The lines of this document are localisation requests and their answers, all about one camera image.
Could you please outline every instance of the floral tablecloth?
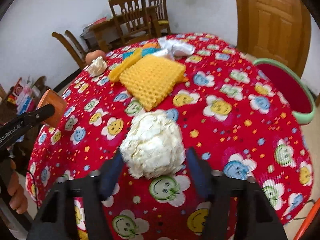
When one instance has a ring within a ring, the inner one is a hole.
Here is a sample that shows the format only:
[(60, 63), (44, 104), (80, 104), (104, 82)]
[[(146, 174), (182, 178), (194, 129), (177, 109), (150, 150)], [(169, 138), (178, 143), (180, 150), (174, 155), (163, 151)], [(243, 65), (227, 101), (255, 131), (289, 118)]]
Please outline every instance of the floral tablecloth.
[[(283, 95), (233, 46), (206, 33), (169, 35), (196, 46), (187, 66), (189, 80), (174, 87), (154, 110), (180, 125), (185, 147), (193, 146), (213, 169), (233, 178), (254, 176), (283, 224), (303, 207), (311, 192), (312, 165), (301, 130)], [(41, 205), (57, 177), (76, 179), (113, 157), (132, 118), (144, 112), (120, 83), (108, 80), (122, 53), (150, 40), (107, 54), (108, 70), (92, 78), (86, 70), (64, 92), (67, 110), (57, 129), (43, 127), (35, 143), (26, 189)], [(232, 199), (227, 238), (236, 222)], [(112, 196), (103, 202), (114, 239), (198, 239), (210, 203), (201, 199), (188, 166), (174, 176), (133, 179), (124, 167)], [(85, 235), (81, 199), (76, 220)]]

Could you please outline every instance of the beige floor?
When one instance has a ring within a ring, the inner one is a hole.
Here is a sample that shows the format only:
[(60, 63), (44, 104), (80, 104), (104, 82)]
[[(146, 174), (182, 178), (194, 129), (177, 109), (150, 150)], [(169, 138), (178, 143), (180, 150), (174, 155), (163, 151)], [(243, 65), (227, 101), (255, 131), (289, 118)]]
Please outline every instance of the beige floor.
[[(255, 57), (249, 54), (246, 55), (246, 58), (251, 62), (256, 60)], [(68, 88), (68, 86), (69, 85), (64, 87), (58, 94), (62, 95), (63, 92)], [(318, 198), (320, 198), (320, 108), (317, 109), (313, 121), (308, 125), (302, 126), (302, 131), (311, 152), (311, 160), (312, 160), (313, 169), (314, 169), (313, 177), (315, 178), (315, 180), (314, 180), (314, 185), (312, 188), (310, 199), (317, 200)], [(25, 178), (23, 176), (20, 176), (21, 185), (24, 186), (25, 185), (24, 182), (25, 182)], [(28, 198), (28, 212), (34, 218), (37, 212), (36, 204), (30, 198), (29, 194), (26, 191), (25, 191), (25, 195)], [(306, 217), (306, 215), (309, 213), (311, 208), (312, 208), (312, 203), (306, 204), (304, 208), (300, 211), (300, 213), (296, 216), (296, 218)], [(303, 220), (294, 220), (284, 227), (288, 240), (293, 240), (302, 222)]]

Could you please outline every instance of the human hand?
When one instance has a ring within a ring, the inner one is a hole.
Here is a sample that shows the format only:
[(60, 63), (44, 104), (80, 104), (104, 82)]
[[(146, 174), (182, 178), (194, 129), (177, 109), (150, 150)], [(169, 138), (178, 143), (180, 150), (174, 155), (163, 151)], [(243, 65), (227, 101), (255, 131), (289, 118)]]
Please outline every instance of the human hand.
[[(16, 168), (13, 160), (11, 160), (11, 168)], [(16, 210), (18, 214), (24, 213), (28, 208), (28, 200), (23, 194), (23, 187), (19, 184), (19, 176), (15, 171), (11, 175), (11, 179), (7, 189), (9, 195), (12, 196), (9, 203), (10, 207), (13, 210)]]

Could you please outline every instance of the metal screw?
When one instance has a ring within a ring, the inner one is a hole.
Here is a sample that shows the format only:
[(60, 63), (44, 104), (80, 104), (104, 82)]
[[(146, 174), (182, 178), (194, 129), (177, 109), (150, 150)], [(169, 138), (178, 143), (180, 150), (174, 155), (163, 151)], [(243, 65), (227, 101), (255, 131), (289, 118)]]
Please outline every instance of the metal screw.
[(89, 176), (90, 177), (97, 177), (97, 176), (99, 176), (100, 175), (100, 171), (91, 171), (90, 173), (89, 173)]
[(252, 183), (252, 182), (256, 182), (256, 179), (255, 179), (254, 177), (252, 177), (252, 176), (249, 176), (249, 177), (247, 178), (247, 181), (250, 182), (250, 183)]
[(65, 177), (57, 178), (57, 183), (64, 183), (67, 179)]
[(211, 171), (211, 175), (216, 177), (221, 177), (223, 175), (223, 172), (218, 170), (213, 170)]

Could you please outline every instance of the small crumpled paper ball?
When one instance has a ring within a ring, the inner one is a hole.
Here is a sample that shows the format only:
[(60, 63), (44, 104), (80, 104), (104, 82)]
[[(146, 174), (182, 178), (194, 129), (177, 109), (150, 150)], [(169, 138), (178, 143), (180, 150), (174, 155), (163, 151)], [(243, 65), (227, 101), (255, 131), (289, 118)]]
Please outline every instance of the small crumpled paper ball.
[(174, 174), (185, 160), (180, 128), (162, 110), (134, 117), (120, 151), (135, 179)]
[(91, 65), (88, 67), (88, 72), (90, 76), (96, 77), (103, 74), (103, 72), (105, 72), (106, 69), (107, 63), (103, 60), (103, 57), (100, 56), (92, 61)]

